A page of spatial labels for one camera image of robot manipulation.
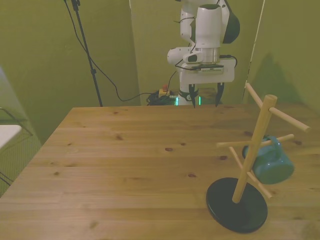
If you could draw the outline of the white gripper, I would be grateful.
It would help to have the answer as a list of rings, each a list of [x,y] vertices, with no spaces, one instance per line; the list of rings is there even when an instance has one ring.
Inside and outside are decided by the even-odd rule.
[[[203,66],[196,70],[187,70],[190,67],[183,64],[183,69],[180,68],[180,82],[188,84],[189,95],[193,107],[196,107],[196,85],[195,84],[217,84],[217,93],[215,96],[215,106],[217,107],[224,92],[225,83],[231,83],[235,79],[236,59],[233,57],[222,58],[218,64],[211,67]]]

